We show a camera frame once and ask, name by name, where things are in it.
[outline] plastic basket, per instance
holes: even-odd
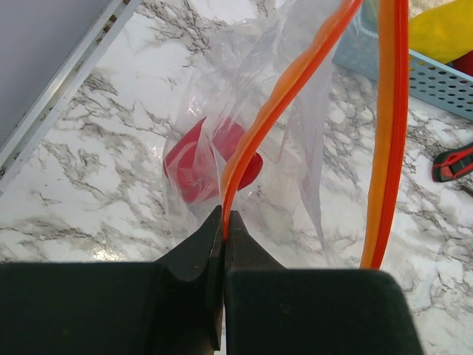
[[[413,50],[409,53],[410,95],[473,121],[473,77]],[[378,80],[378,34],[366,20],[365,6],[340,39],[333,63]]]

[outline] red handle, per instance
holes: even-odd
[[[432,179],[438,183],[456,180],[473,171],[473,143],[439,154],[434,159]]]

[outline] white trim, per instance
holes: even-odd
[[[20,172],[141,0],[111,0],[0,151],[0,196]],[[109,19],[112,15],[115,22]]]

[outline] marble countertop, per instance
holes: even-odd
[[[277,5],[145,0],[0,198],[0,261],[155,260],[172,248],[162,154],[192,71],[189,56],[205,52],[226,24]],[[326,234],[340,241],[364,233],[356,201],[366,199],[370,181],[374,93],[367,79],[336,70],[321,198]],[[427,354],[473,354],[473,198],[459,189],[473,182],[430,177],[436,154],[471,141],[472,123],[411,99],[383,269],[403,288]],[[334,177],[347,193],[324,205]],[[343,218],[330,215],[337,206]],[[294,236],[263,245],[286,266],[319,265],[310,235]],[[354,265],[355,244],[345,249]]]

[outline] red object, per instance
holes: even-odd
[[[432,179],[437,183],[445,183],[470,172],[473,172],[473,143],[439,154],[432,166]]]
[[[205,201],[219,194],[219,183],[215,176],[215,160],[212,154],[196,156],[197,144],[205,118],[197,122],[189,132],[171,149],[164,158],[164,173],[178,185],[187,203]],[[235,152],[240,138],[245,133],[243,127],[230,118],[215,132],[212,144],[225,161]],[[263,167],[261,155],[256,153],[249,163],[238,190],[255,181]]]
[[[473,50],[465,54],[463,57],[455,59],[453,61],[453,67],[456,70],[460,70],[465,74],[473,76]]]

